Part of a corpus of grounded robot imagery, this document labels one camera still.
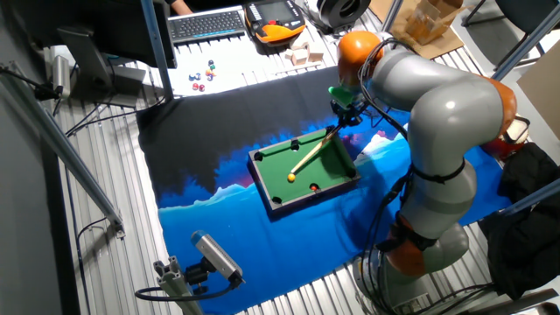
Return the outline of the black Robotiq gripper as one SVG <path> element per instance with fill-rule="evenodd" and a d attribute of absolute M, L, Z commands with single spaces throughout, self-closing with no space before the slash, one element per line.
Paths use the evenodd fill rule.
<path fill-rule="evenodd" d="M 361 108 L 362 102 L 351 102 L 347 105 L 341 104 L 336 100 L 331 100 L 332 112 L 338 117 L 336 130 L 345 127 L 353 127 L 362 122 Z"/>

